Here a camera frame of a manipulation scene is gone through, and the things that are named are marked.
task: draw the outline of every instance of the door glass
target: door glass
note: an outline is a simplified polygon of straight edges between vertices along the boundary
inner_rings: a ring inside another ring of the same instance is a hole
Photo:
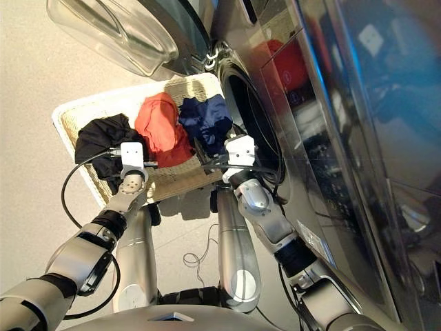
[[[271,73],[265,77],[267,89],[278,98],[284,95],[302,140],[305,155],[296,163],[299,168],[305,169],[302,174],[304,188],[319,220],[323,243],[326,243],[326,246],[323,244],[326,248],[318,252],[330,263],[334,261],[339,271],[385,308],[387,293],[381,284],[380,270],[369,244],[369,233],[358,216],[357,205],[353,203],[354,194],[350,193],[345,180],[345,169],[338,161],[338,150],[331,142],[330,132],[333,131],[324,116],[326,108],[316,97],[309,78],[298,41],[301,33],[304,32],[299,32],[278,49],[265,65],[265,72]],[[295,146],[294,143],[293,150],[300,148],[300,144]]]
[[[179,25],[182,31],[196,47],[198,59],[202,61],[208,53],[207,44],[209,38],[205,28],[198,17],[198,1],[160,0],[157,3],[170,15]]]
[[[298,23],[291,15],[285,0],[253,0],[252,4],[267,41],[276,41],[283,45],[292,37]]]
[[[95,52],[142,76],[178,58],[178,48],[137,0],[48,0],[48,14]]]

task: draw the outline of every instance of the washing machine door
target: washing machine door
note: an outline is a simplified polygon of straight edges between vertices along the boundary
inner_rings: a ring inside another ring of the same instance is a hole
[[[209,36],[194,8],[203,0],[48,0],[63,30],[141,76],[160,66],[181,74],[204,70]]]

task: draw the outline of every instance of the cable connector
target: cable connector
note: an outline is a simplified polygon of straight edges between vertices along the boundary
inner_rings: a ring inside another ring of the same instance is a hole
[[[109,148],[108,152],[113,157],[120,157],[121,156],[121,149],[118,147],[111,147],[111,148]]]

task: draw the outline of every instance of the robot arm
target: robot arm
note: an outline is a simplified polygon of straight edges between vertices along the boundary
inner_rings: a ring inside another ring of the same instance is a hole
[[[42,277],[0,296],[1,330],[55,330],[76,295],[94,293],[116,242],[146,201],[142,145],[123,143],[121,152],[123,183],[118,193],[52,255]]]
[[[249,153],[254,151],[251,137],[236,137],[227,141],[225,147],[230,164],[253,164],[254,156],[251,159]],[[247,163],[237,163],[241,159]],[[251,171],[229,169],[223,180],[234,189],[239,212],[250,221],[257,237],[285,271],[290,286],[300,295],[302,310],[313,328],[382,330],[361,315],[360,306],[351,293],[307,247],[281,207],[274,203],[271,193]]]

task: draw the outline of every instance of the wire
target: wire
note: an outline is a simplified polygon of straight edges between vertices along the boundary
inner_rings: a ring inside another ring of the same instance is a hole
[[[335,217],[335,216],[329,216],[326,214],[322,214],[321,212],[314,212],[316,215],[327,218],[327,219],[335,219],[337,221],[344,221],[345,218],[344,217]]]
[[[306,318],[303,316],[303,313],[298,309],[296,304],[292,301],[291,296],[289,295],[289,292],[288,292],[288,289],[287,289],[287,284],[285,283],[285,279],[283,278],[282,267],[280,266],[280,264],[278,265],[278,275],[280,277],[280,281],[282,282],[282,287],[283,287],[283,291],[285,292],[285,296],[287,297],[287,299],[289,301],[289,304],[291,305],[292,309],[296,312],[296,314],[298,316],[302,317],[302,320],[307,325],[308,330],[309,331],[313,331],[311,325],[306,320]]]
[[[252,101],[251,101],[251,99],[250,99],[249,88],[247,88],[247,95],[248,95],[248,102],[249,102],[249,104],[251,105],[251,104],[252,104]],[[257,99],[256,101],[258,102],[259,107],[263,109],[263,107],[262,107],[262,105],[260,104],[260,102],[258,101],[258,99]],[[277,155],[277,158],[278,158],[278,159],[277,159],[277,161],[278,161],[278,167],[277,167],[277,168],[278,168],[278,171],[277,171],[277,173],[275,174],[275,180],[273,181],[272,179],[269,179],[269,178],[267,178],[267,177],[264,176],[264,178],[265,178],[268,182],[270,182],[272,185],[274,185],[273,193],[274,193],[274,196],[276,196],[276,195],[277,195],[277,189],[278,189],[278,186],[282,183],[282,178],[283,178],[284,175],[285,175],[285,162],[283,161],[282,150],[280,149],[280,145],[279,145],[279,143],[278,143],[277,136],[276,136],[276,134],[275,134],[275,132],[274,132],[274,128],[273,128],[273,126],[272,126],[272,124],[271,124],[271,119],[269,118],[269,115],[268,115],[267,112],[263,111],[263,114],[265,115],[265,118],[266,118],[266,120],[267,120],[267,123],[269,124],[269,126],[270,126],[270,128],[271,128],[271,130],[270,130],[270,131],[271,131],[271,135],[272,135],[272,138],[273,138],[273,140],[274,140],[274,142],[275,142],[275,144],[276,144],[276,149],[277,149],[277,151],[275,151],[275,150],[273,149],[273,146],[269,143],[269,141],[268,141],[268,139],[267,139],[267,137],[266,137],[266,134],[264,134],[264,133],[262,132],[262,129],[260,128],[260,126],[259,126],[259,124],[258,124],[258,119],[256,118],[256,114],[255,114],[254,112],[252,112],[252,115],[253,115],[254,121],[255,121],[256,126],[257,126],[257,128],[258,128],[258,130],[259,130],[259,132],[260,132],[261,137],[265,140],[265,142],[267,143],[267,145],[269,146],[269,148],[271,148],[271,150],[274,152],[274,154]]]
[[[298,297],[297,297],[297,294],[294,291],[292,292],[292,294],[293,294],[293,297],[294,297],[294,302],[296,303],[296,307],[298,308]],[[300,318],[300,315],[297,315],[297,316],[298,316],[298,325],[300,326],[300,331],[303,331],[303,321]]]
[[[203,164],[202,169],[243,169],[243,170],[252,170],[255,172],[264,172],[267,174],[272,174],[274,176],[278,176],[278,172],[265,167],[255,167],[252,165],[237,165],[237,164]]]
[[[64,316],[65,320],[80,319],[82,317],[89,316],[89,315],[99,311],[101,308],[103,308],[105,305],[107,305],[113,299],[113,297],[116,294],[116,291],[118,290],[119,283],[121,281],[121,271],[119,269],[118,262],[116,261],[116,259],[113,255],[112,255],[112,262],[113,262],[113,264],[115,266],[115,270],[116,270],[116,283],[115,283],[115,286],[114,286],[112,293],[110,293],[110,295],[107,297],[107,299],[104,300],[100,305],[96,306],[95,308],[88,310],[87,312],[82,312],[80,314],[66,315],[66,316]]]
[[[256,306],[257,311],[259,312],[260,315],[262,315],[262,317],[266,320],[266,322],[268,322],[269,324],[271,324],[272,326],[274,326],[276,329],[280,330],[280,331],[285,331],[282,328],[279,328],[276,324],[274,324],[268,317],[265,316],[265,314],[263,314],[262,310],[260,310],[260,308],[258,306]]]
[[[81,167],[84,166],[86,163],[91,162],[91,160],[96,159],[97,157],[102,157],[103,155],[107,155],[110,152],[108,150],[98,153],[96,155],[94,155],[93,157],[90,157],[89,159],[81,162],[80,164],[76,165],[75,168],[73,168],[69,174],[67,175],[66,179],[64,180],[63,186],[61,187],[61,205],[63,205],[63,209],[64,212],[67,214],[67,216],[69,217],[69,219],[73,222],[73,224],[75,224],[76,227],[78,228],[82,228],[81,224],[78,223],[78,221],[73,217],[73,215],[70,213],[68,207],[66,206],[66,201],[65,201],[65,190],[66,190],[66,186],[68,185],[69,179],[70,177],[72,177],[72,175]]]
[[[189,267],[189,268],[197,268],[196,269],[196,277],[197,279],[202,283],[202,286],[205,287],[205,283],[204,280],[202,279],[201,275],[199,274],[199,272],[201,271],[201,263],[205,260],[205,258],[207,257],[208,254],[208,250],[209,250],[209,242],[213,241],[216,244],[218,243],[216,240],[214,240],[213,238],[209,237],[210,232],[212,231],[212,228],[215,225],[219,225],[218,223],[212,224],[209,229],[208,229],[208,235],[207,235],[207,246],[205,248],[204,254],[202,254],[201,257],[198,257],[196,254],[192,253],[192,252],[188,252],[185,253],[182,256],[182,262],[185,264],[185,266]],[[190,261],[186,256],[190,255],[191,257],[194,258],[194,261]]]

